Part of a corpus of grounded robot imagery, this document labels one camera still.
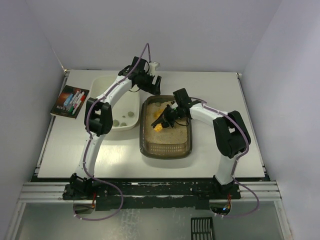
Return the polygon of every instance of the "book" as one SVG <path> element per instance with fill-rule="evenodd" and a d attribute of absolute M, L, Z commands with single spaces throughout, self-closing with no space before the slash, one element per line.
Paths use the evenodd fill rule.
<path fill-rule="evenodd" d="M 50 114 L 76 119 L 89 90 L 65 85 Z"/>

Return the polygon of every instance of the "green object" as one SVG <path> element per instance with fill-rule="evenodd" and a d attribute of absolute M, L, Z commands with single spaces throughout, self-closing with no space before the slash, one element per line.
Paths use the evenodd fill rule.
<path fill-rule="evenodd" d="M 118 120 L 116 120 L 116 119 L 113 120 L 113 124 L 112 124 L 112 125 L 113 125 L 114 127 L 118 127 L 119 124 L 120 124 L 120 122 L 119 122 Z"/>
<path fill-rule="evenodd" d="M 134 115 L 135 115 L 135 114 L 134 114 L 133 111 L 128 112 L 128 116 L 129 116 L 130 118 L 132 118 Z"/>

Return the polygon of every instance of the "wall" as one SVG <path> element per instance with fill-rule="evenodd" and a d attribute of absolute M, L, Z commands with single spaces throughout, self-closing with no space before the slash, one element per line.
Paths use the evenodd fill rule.
<path fill-rule="evenodd" d="M 241 84 L 295 240 L 319 239 L 320 1 L 283 0 Z"/>
<path fill-rule="evenodd" d="M 66 69 L 118 70 L 146 42 L 162 70 L 241 72 L 281 0 L 26 0 Z"/>
<path fill-rule="evenodd" d="M 35 170 L 63 70 L 24 0 L 0 7 L 0 239 Z"/>

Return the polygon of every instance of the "purple cable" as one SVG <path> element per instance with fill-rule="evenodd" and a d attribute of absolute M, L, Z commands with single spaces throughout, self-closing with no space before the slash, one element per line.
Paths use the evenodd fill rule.
<path fill-rule="evenodd" d="M 231 176 L 232 176 L 233 181 L 234 181 L 236 184 L 244 187 L 245 189 L 247 189 L 248 191 L 250 191 L 250 192 L 254 195 L 254 197 L 256 198 L 256 206 L 255 206 L 255 208 L 252 209 L 251 211 L 248 211 L 248 212 L 243 213 L 243 214 L 231 215 L 231 216 L 230 216 L 230 215 L 226 215 L 226 216 L 224 216 L 224 215 L 222 215 L 222 214 L 217 214 L 217 213 L 215 213 L 214 215 L 215 215 L 215 216 L 220 216 L 220 217 L 222 217 L 222 218 L 234 219 L 234 218 L 245 217 L 245 216 L 248 216 L 248 215 L 252 214 L 253 212 L 255 212 L 255 211 L 257 211 L 257 210 L 259 209 L 259 206 L 260 206 L 259 198 L 258 198 L 257 194 L 256 194 L 254 191 L 252 191 L 250 188 L 248 188 L 247 186 L 245 186 L 245 185 L 243 185 L 242 183 L 240 183 L 239 181 L 237 181 L 236 178 L 234 177 L 235 171 L 236 171 L 236 167 L 237 167 L 237 164 L 238 164 L 238 162 L 239 162 L 239 159 L 240 159 L 241 157 L 243 157 L 244 155 L 246 155 L 246 154 L 249 152 L 249 141 L 248 141 L 248 139 L 247 139 L 247 136 L 245 135 L 245 133 L 244 133 L 244 131 L 241 129 L 241 127 L 240 127 L 231 117 L 229 117 L 227 114 L 224 114 L 223 112 L 220 112 L 219 110 L 214 109 L 214 108 L 212 108 L 212 107 L 206 106 L 205 104 L 206 104 L 207 102 L 204 101 L 204 100 L 202 100 L 202 99 L 200 99 L 200 98 L 196 98 L 196 97 L 191 97 L 191 98 L 201 101 L 201 105 L 202 105 L 202 107 L 203 107 L 204 109 L 207 109 L 207 110 L 209 110 L 209 111 L 211 111 L 211 112 L 214 112 L 214 113 L 216 113 L 216 114 L 220 114 L 220 115 L 224 116 L 226 119 L 228 119 L 228 120 L 239 130 L 240 134 L 242 135 L 242 137 L 243 137 L 243 139 L 244 139 L 244 141 L 245 141 L 245 146 L 246 146 L 246 147 L 245 147 L 245 151 L 244 151 L 243 153 L 241 153 L 239 156 L 236 157 L 235 162 L 234 162 L 233 167 L 232 167 Z"/>
<path fill-rule="evenodd" d="M 91 174 L 87 171 L 87 168 L 86 168 L 86 157 L 87 157 L 87 153 L 88 153 L 88 150 L 89 150 L 89 146 L 90 146 L 90 143 L 93 139 L 93 136 L 92 136 L 92 133 L 90 132 L 90 129 L 89 129 L 89 117 L 91 115 L 91 112 L 92 110 L 94 109 L 95 105 L 100 102 L 101 100 L 104 100 L 107 98 L 107 96 L 112 92 L 113 89 L 115 89 L 115 87 L 117 85 L 119 85 L 120 83 L 122 83 L 123 81 L 125 81 L 129 76 L 130 74 L 136 69 L 136 67 L 138 66 L 143 54 L 145 53 L 146 51 L 146 48 L 148 47 L 148 55 L 149 55 L 149 61 L 151 62 L 151 54 L 150 54 L 150 45 L 149 43 L 146 43 L 146 45 L 144 46 L 144 49 L 138 59 L 138 61 L 136 62 L 136 64 L 134 65 L 134 67 L 131 69 L 131 71 L 128 72 L 128 74 L 123 78 L 121 79 L 119 82 L 115 83 L 113 86 L 110 87 L 110 89 L 106 92 L 106 94 L 97 99 L 90 107 L 89 111 L 88 111 L 88 114 L 87 114 L 87 117 L 86 117 L 86 120 L 85 120 L 85 126 L 86 126 L 86 132 L 90 135 L 90 139 L 88 141 L 88 143 L 86 144 L 86 147 L 85 147 L 85 150 L 84 150 L 84 154 L 83 154 L 83 160 L 82 160 L 82 167 L 83 167 L 83 170 L 85 172 L 85 174 L 87 174 L 88 177 L 90 177 L 91 179 L 97 181 L 97 182 L 100 182 L 100 183 L 103 183 L 103 184 L 107 184 L 115 189 L 117 189 L 117 191 L 120 193 L 121 195 L 121 204 L 119 206 L 119 208 L 112 214 L 108 215 L 108 216 L 105 216 L 105 217 L 102 217 L 102 218 L 86 218 L 86 217 L 81 217 L 79 216 L 78 214 L 76 214 L 76 209 L 75 207 L 73 207 L 73 214 L 74 214 L 74 217 L 80 219 L 80 220 L 85 220 L 85 221 L 101 221 L 101 220 L 105 220 L 105 219 L 109 219 L 111 217 L 113 217 L 114 215 L 116 215 L 117 213 L 120 212 L 123 204 L 124 204 L 124 194 L 122 193 L 122 191 L 120 190 L 120 188 L 118 188 L 116 185 L 110 183 L 110 182 L 107 182 L 107 181 L 103 181 L 103 180 L 100 180 L 94 176 L 91 176 Z"/>

